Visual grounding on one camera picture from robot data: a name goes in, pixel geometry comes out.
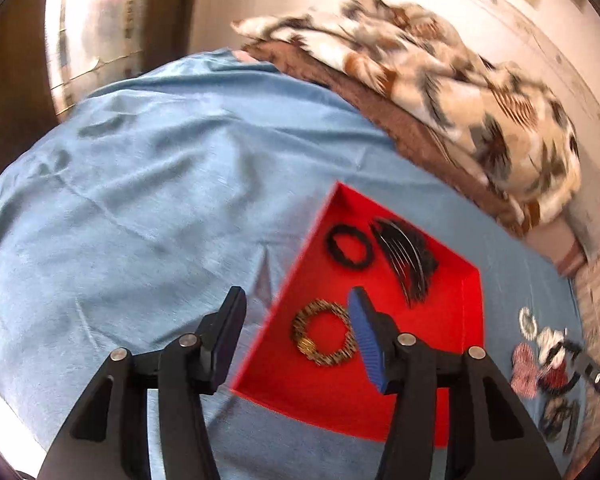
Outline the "red patterned scrunchie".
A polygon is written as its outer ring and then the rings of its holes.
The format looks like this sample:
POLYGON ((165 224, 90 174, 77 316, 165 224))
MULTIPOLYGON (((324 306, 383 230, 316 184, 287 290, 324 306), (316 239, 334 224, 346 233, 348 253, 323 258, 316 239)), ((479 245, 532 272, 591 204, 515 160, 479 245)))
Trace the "red patterned scrunchie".
POLYGON ((555 396, 564 396, 570 392, 577 385, 581 377, 576 370, 570 376, 567 376, 568 359, 565 356, 558 367, 553 366, 553 362, 562 351, 571 356, 571 362, 574 362, 576 357, 582 352, 582 347, 576 342, 563 339, 548 350, 544 366, 539 374, 538 387, 552 398, 555 396))

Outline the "grey brown organza scrunchie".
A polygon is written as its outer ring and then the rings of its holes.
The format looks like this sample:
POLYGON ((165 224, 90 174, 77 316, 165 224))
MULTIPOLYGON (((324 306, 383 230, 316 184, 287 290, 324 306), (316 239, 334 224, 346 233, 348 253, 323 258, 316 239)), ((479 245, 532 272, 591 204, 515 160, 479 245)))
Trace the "grey brown organza scrunchie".
POLYGON ((562 454, 568 455, 576 444, 578 422, 580 417, 578 400, 569 402, 565 396, 555 396, 545 403, 540 420, 540 431, 547 442, 556 442, 562 436, 562 430, 567 425, 562 454))

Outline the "white dotted scrunchie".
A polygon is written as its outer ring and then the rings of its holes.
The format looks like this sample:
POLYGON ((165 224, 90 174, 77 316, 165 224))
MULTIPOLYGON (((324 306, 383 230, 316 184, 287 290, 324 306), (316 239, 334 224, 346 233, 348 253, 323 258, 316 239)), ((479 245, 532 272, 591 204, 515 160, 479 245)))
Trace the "white dotted scrunchie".
POLYGON ((565 334, 562 330, 553 330, 550 327, 544 327, 535 338, 535 342, 539 348, 539 363, 544 364, 550 350, 564 339, 565 334))

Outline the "red jewelry tray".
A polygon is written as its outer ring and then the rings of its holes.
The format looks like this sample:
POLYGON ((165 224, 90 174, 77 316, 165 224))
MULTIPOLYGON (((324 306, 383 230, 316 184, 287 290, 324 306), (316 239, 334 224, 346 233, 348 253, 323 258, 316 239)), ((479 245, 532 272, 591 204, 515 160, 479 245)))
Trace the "red jewelry tray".
POLYGON ((292 321, 310 302, 354 306, 355 287, 364 288, 374 309, 388 314, 398 330, 431 348, 460 354, 483 344, 479 270, 435 238, 425 238, 438 267, 421 302, 405 297, 379 246, 373 248, 373 261, 364 270, 349 269, 330 255, 326 238, 333 226, 347 224, 370 236, 374 220, 393 216, 354 188, 335 184, 242 362, 234 393, 309 425, 386 440, 396 399, 387 389, 388 352, 376 344, 370 324, 362 325, 362 349, 336 365, 310 361, 292 338, 292 321))

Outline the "pink checkered scrunchie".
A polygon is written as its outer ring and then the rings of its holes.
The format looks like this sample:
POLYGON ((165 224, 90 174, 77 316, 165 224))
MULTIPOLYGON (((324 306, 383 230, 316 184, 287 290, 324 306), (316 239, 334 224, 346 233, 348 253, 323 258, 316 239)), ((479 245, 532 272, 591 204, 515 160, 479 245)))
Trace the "pink checkered scrunchie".
POLYGON ((522 342, 512 354, 512 378, 509 385, 524 399, 533 399, 538 394, 539 367, 536 365, 532 348, 522 342))

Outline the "light blue bed sheet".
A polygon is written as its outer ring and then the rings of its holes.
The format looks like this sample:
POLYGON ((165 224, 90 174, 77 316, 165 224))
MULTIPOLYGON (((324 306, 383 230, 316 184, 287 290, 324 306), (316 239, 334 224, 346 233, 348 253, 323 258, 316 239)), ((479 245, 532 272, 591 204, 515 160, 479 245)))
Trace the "light blue bed sheet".
POLYGON ((522 308, 581 338, 554 266, 335 93, 219 50, 99 89, 0 175, 0 397, 49 446, 111 350, 164 347, 234 285, 247 349, 336 182, 478 266, 503 372, 522 308))

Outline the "brown ruffled blanket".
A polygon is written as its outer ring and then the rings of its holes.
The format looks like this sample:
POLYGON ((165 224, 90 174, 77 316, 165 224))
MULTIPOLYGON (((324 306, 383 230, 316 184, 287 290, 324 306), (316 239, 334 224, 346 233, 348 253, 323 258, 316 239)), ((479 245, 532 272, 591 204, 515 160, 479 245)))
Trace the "brown ruffled blanket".
POLYGON ((281 41, 245 44, 242 52, 257 61, 270 62, 287 76, 326 88, 356 108, 366 119, 393 140, 398 153, 419 168, 433 174, 460 195, 473 202, 509 234, 524 236, 512 205, 456 166, 445 154, 434 132, 401 107, 383 98, 364 84, 314 60, 306 52, 281 41))

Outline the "leaf pattern quilt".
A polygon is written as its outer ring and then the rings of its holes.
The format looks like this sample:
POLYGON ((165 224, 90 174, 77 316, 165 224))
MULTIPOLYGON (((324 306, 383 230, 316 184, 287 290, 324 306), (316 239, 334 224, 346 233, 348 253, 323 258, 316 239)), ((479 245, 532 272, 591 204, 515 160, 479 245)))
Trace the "leaf pattern quilt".
POLYGON ((513 62, 486 62, 419 4, 346 0, 232 27, 292 44, 419 119, 529 226, 556 219, 580 190, 576 130, 550 87, 513 62))

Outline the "wooden glass door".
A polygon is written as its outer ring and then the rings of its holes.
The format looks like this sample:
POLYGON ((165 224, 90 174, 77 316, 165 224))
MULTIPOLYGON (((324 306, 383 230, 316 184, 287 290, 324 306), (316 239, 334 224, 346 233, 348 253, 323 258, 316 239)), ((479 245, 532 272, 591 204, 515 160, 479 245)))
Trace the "wooden glass door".
POLYGON ((94 90, 183 56, 195 0, 0 0, 0 174, 94 90))

